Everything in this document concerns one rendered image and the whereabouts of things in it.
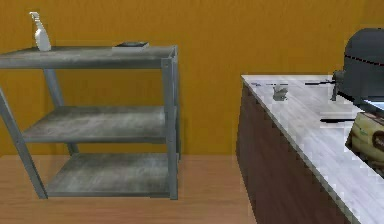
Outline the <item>dark flat book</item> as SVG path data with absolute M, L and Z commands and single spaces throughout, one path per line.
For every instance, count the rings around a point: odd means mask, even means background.
M 112 47 L 116 52 L 140 52 L 149 47 L 148 42 L 136 41 L 136 42 L 122 42 Z

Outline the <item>white spray bottle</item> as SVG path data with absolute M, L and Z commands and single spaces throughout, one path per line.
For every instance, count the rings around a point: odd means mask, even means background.
M 37 30 L 35 31 L 35 42 L 40 51 L 46 52 L 51 50 L 51 43 L 49 40 L 48 33 L 40 20 L 38 12 L 31 11 L 29 15 L 35 22 Z

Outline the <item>beige bread loaf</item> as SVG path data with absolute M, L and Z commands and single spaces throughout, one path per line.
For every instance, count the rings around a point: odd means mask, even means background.
M 384 178 L 384 118 L 359 112 L 345 146 Z

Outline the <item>dark grey domed appliance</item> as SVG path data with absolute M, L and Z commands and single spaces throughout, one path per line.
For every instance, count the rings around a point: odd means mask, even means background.
M 362 110 L 384 110 L 384 28 L 363 28 L 348 40 L 343 69 L 333 73 L 331 100 L 342 96 Z

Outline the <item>grey metal shelf unit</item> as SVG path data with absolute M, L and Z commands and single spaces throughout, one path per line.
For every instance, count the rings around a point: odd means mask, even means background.
M 37 196 L 50 197 L 178 197 L 180 104 L 178 49 L 148 47 L 116 52 L 101 46 L 61 46 L 0 54 L 0 69 L 43 71 L 54 109 L 20 130 L 0 89 L 0 117 Z M 59 69 L 158 69 L 162 73 L 161 106 L 68 106 L 56 72 Z M 30 143 L 64 143 L 70 157 L 49 183 L 43 183 L 27 148 Z M 160 143 L 164 153 L 82 153 L 81 143 Z

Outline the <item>thin black utensil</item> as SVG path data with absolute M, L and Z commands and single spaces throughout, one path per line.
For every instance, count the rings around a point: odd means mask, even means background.
M 355 118 L 321 118 L 320 122 L 323 123 L 342 123 L 342 122 L 354 122 Z
M 319 81 L 319 82 L 305 82 L 304 85 L 324 85 L 324 84 L 335 84 L 335 81 Z

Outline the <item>brown cabinet with white worktop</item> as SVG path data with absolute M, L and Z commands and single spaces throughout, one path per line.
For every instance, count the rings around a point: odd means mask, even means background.
M 237 161 L 257 224 L 384 224 L 384 178 L 346 146 L 359 108 L 328 75 L 244 75 Z M 284 101 L 273 87 L 287 85 Z

